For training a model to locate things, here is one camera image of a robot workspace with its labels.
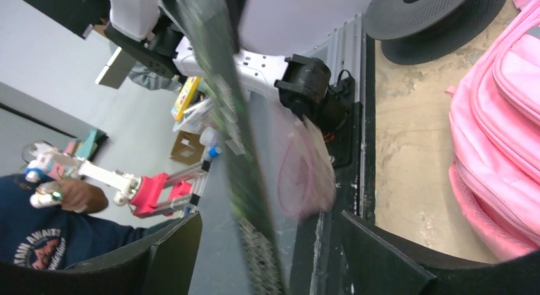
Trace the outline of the pink backpack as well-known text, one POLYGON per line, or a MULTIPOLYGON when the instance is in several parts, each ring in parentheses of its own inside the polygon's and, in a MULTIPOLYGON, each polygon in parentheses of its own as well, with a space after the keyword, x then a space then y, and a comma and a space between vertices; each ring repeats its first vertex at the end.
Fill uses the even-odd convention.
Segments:
POLYGON ((520 13, 448 92, 462 214, 501 261, 539 249, 539 0, 520 13))

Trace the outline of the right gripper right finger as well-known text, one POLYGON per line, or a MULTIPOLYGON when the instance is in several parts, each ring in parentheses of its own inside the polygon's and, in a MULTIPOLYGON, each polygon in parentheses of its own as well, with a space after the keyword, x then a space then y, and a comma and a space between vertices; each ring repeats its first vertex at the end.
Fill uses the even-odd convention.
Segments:
POLYGON ((497 264, 438 252, 341 214, 348 276, 358 294, 539 294, 539 251, 497 264))

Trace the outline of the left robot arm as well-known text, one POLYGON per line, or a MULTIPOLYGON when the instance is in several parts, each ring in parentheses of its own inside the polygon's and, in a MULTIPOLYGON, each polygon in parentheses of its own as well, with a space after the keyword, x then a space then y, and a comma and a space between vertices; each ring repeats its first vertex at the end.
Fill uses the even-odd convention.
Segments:
POLYGON ((243 50, 238 25, 246 0, 109 0, 105 33, 152 73, 184 82, 223 72, 245 93, 282 104, 323 131, 340 128, 349 109, 329 85, 324 61, 243 50))

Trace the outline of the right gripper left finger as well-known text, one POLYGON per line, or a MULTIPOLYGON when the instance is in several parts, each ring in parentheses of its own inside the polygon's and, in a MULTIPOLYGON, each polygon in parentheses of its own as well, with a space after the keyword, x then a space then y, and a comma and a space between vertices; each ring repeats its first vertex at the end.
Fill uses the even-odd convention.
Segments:
POLYGON ((1 294, 188 294, 202 233, 198 212, 66 270, 1 264, 1 294))

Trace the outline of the green book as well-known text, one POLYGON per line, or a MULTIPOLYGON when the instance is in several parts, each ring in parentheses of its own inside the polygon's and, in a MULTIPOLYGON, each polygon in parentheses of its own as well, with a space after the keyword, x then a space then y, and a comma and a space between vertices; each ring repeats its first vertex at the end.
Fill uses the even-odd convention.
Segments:
POLYGON ((253 294, 288 294, 271 211, 234 56, 238 31, 226 0, 162 0, 180 19, 213 91, 232 212, 253 294))

